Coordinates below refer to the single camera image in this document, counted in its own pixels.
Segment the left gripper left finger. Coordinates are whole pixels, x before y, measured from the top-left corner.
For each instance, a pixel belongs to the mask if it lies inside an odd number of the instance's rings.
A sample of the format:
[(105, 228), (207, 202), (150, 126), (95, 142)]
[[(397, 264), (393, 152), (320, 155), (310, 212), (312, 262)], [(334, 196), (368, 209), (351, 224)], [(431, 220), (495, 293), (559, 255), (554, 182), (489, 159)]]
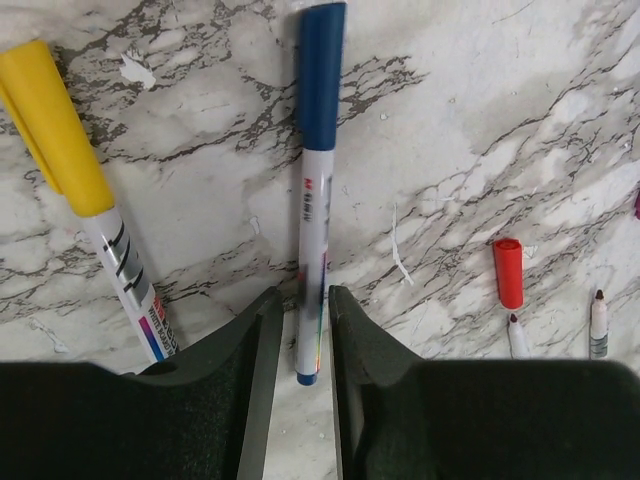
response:
[(1, 366), (5, 479), (259, 479), (283, 327), (269, 288), (236, 318), (144, 371)]

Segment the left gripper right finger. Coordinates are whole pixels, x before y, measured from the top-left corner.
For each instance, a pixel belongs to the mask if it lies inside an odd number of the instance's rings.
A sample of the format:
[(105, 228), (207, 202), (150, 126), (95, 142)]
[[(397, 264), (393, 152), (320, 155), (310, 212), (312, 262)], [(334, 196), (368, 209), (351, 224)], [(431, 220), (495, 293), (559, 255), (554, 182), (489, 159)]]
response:
[(590, 360), (425, 360), (328, 296), (343, 479), (635, 479), (639, 379)]

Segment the white pen purple tip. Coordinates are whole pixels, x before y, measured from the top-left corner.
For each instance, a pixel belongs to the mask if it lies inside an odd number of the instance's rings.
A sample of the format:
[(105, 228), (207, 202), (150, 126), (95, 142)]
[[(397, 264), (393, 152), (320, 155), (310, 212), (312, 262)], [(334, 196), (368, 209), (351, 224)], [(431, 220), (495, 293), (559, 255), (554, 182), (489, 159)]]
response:
[(530, 352), (529, 352), (525, 332), (515, 313), (511, 313), (509, 316), (507, 331), (508, 331), (511, 357), (513, 359), (529, 358)]

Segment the white pen blue tip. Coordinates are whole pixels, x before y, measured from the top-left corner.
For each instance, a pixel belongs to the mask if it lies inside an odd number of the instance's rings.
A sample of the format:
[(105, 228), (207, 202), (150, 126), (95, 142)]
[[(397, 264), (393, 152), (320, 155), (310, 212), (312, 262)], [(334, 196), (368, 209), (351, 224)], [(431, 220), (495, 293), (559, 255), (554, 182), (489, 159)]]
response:
[(320, 368), (334, 153), (304, 149), (299, 226), (297, 381), (311, 386)]

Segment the yellow pen cap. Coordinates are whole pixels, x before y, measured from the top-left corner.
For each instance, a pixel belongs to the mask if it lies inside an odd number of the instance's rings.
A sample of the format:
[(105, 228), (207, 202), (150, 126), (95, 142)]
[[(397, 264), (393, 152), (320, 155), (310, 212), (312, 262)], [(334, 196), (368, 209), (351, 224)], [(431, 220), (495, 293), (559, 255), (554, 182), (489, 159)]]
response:
[(114, 195), (47, 44), (1, 54), (1, 100), (50, 188), (79, 217), (115, 206)]

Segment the white pen yellow tip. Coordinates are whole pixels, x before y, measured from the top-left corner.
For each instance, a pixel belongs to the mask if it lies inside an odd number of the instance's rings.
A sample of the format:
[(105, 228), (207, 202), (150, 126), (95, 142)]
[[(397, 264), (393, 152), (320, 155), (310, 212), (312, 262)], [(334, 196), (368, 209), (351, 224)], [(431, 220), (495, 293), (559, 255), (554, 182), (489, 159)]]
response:
[(177, 339), (118, 209), (82, 223), (149, 360), (176, 354)]

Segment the purple pen cap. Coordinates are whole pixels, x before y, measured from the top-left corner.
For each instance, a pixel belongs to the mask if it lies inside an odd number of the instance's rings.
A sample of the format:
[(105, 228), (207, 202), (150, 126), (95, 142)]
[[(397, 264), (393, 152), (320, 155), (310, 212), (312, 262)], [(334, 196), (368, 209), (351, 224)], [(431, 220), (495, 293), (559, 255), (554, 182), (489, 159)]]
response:
[(639, 191), (634, 203), (634, 214), (635, 214), (635, 218), (639, 220), (640, 219), (640, 192)]

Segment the blue pen cap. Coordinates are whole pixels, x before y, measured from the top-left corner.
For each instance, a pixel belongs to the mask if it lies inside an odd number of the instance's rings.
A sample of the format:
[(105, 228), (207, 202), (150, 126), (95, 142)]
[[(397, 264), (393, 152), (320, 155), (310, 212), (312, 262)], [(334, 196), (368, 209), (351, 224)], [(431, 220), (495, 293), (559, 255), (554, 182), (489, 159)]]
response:
[(300, 15), (297, 125), (307, 150), (336, 146), (346, 11), (346, 3), (334, 2)]

